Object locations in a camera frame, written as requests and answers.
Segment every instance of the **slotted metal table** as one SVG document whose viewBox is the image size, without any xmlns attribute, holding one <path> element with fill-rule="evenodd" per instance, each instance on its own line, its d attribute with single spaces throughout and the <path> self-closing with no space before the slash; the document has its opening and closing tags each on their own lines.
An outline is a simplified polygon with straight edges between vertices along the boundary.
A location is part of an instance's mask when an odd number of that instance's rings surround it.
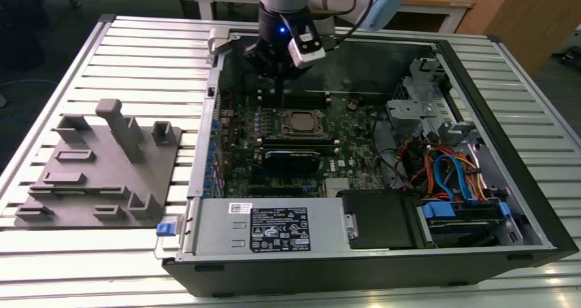
<svg viewBox="0 0 581 308">
<path fill-rule="evenodd" d="M 86 114 L 100 98 L 122 101 L 141 126 L 169 120 L 181 136 L 165 215 L 185 209 L 196 130 L 209 64 L 212 27 L 256 30 L 256 24 L 117 16 L 97 23 L 53 96 L 0 177 L 0 306 L 94 307 L 576 307 L 581 254 L 539 268 L 518 269 L 456 288 L 412 288 L 285 296 L 194 298 L 160 266 L 177 238 L 152 229 L 18 230 L 17 206 L 58 142 L 50 129 L 61 114 Z M 581 246 L 581 141 L 504 46 L 483 36 L 384 31 L 446 39 L 528 166 L 564 227 Z M 458 94 L 456 105 L 467 111 Z"/>
</svg>

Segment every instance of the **metal bracket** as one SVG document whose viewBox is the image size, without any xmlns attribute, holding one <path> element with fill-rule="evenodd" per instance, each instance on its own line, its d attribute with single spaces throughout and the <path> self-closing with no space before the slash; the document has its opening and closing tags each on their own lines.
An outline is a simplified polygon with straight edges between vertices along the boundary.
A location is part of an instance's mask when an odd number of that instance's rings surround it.
<svg viewBox="0 0 581 308">
<path fill-rule="evenodd" d="M 439 138 L 443 145 L 455 146 L 466 138 L 466 135 L 475 129 L 471 122 L 450 123 L 444 122 L 438 128 Z"/>
<path fill-rule="evenodd" d="M 396 119 L 419 119 L 435 116 L 432 108 L 420 102 L 392 99 L 387 102 L 391 117 Z"/>
<path fill-rule="evenodd" d="M 228 42 L 229 42 L 229 28 L 227 28 L 227 27 L 213 27 L 209 30 L 209 36 L 208 36 L 209 54 L 210 55 L 216 55 L 224 49 L 227 49 L 228 48 Z"/>
</svg>

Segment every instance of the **warning label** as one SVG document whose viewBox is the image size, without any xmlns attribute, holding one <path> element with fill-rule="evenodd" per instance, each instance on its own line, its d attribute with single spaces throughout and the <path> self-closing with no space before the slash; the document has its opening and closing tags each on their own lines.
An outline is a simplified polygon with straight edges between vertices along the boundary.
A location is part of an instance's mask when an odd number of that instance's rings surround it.
<svg viewBox="0 0 581 308">
<path fill-rule="evenodd" d="M 251 210 L 252 252 L 309 250 L 307 208 L 255 208 Z"/>
</svg>

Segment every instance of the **floor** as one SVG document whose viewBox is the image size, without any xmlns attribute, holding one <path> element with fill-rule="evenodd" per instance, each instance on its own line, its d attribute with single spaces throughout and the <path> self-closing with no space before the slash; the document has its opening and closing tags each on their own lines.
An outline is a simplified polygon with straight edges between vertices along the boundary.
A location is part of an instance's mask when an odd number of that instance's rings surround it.
<svg viewBox="0 0 581 308">
<path fill-rule="evenodd" d="M 194 15 L 194 5 L 182 8 L 178 1 L 166 0 L 80 0 L 81 7 L 72 9 L 66 0 L 44 0 L 42 6 L 49 17 L 49 26 L 38 31 L 37 37 L 44 49 L 44 64 L 28 72 L 0 70 L 0 85 L 21 79 L 42 79 L 58 82 L 94 22 L 101 14 L 182 18 L 182 12 Z M 247 20 L 256 15 L 255 5 L 236 7 L 236 13 L 217 5 L 217 18 Z M 551 58 L 534 76 L 547 98 L 560 111 L 572 129 L 581 134 L 581 71 L 559 64 Z M 11 84 L 0 88 L 0 95 L 7 100 L 0 107 L 0 172 L 18 147 L 28 129 L 52 94 L 48 83 Z"/>
</svg>

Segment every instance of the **blue plastic clip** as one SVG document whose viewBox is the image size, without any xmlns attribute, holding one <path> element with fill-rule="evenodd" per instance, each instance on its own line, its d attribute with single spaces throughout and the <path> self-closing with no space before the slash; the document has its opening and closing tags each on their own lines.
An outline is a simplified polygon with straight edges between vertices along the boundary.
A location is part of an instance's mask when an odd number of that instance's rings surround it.
<svg viewBox="0 0 581 308">
<path fill-rule="evenodd" d="M 154 234 L 158 237 L 174 237 L 174 223 L 158 223 Z"/>
<path fill-rule="evenodd" d="M 454 209 L 448 201 L 430 201 L 420 207 L 420 210 L 426 219 L 455 217 Z"/>
<path fill-rule="evenodd" d="M 500 209 L 502 216 L 507 218 L 511 214 L 508 204 L 500 201 L 498 208 Z"/>
</svg>

